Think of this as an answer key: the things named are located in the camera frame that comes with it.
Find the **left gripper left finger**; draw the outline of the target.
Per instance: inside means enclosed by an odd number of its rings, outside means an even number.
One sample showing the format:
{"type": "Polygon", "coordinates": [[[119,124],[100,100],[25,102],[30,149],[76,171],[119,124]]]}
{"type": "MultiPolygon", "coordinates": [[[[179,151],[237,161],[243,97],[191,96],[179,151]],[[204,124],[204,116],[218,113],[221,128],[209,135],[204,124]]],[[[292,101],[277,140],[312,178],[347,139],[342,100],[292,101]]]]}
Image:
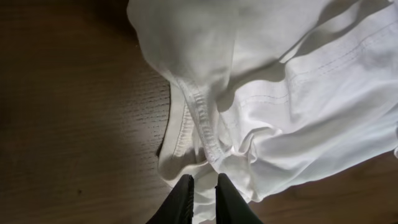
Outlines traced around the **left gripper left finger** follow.
{"type": "Polygon", "coordinates": [[[184,174],[146,224],[192,224],[193,199],[194,179],[184,174]]]}

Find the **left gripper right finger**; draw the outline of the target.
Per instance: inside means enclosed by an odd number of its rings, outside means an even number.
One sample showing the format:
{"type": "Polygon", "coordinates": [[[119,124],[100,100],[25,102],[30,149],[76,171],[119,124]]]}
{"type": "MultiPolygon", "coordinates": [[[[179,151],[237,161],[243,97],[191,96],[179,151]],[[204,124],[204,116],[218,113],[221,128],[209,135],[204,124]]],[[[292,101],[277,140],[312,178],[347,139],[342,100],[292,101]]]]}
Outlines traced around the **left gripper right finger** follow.
{"type": "Polygon", "coordinates": [[[226,174],[218,175],[215,189],[217,224],[262,224],[226,174]]]}

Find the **white printed t-shirt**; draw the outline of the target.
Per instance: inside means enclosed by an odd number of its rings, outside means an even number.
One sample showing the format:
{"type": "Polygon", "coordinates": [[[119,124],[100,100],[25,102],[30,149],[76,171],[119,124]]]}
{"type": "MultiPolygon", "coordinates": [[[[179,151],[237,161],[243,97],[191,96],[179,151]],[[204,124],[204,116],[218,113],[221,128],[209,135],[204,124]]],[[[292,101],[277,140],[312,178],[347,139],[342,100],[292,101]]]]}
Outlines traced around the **white printed t-shirt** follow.
{"type": "Polygon", "coordinates": [[[397,150],[397,2],[133,0],[170,82],[158,171],[195,180],[193,222],[226,174],[245,202],[397,150]]]}

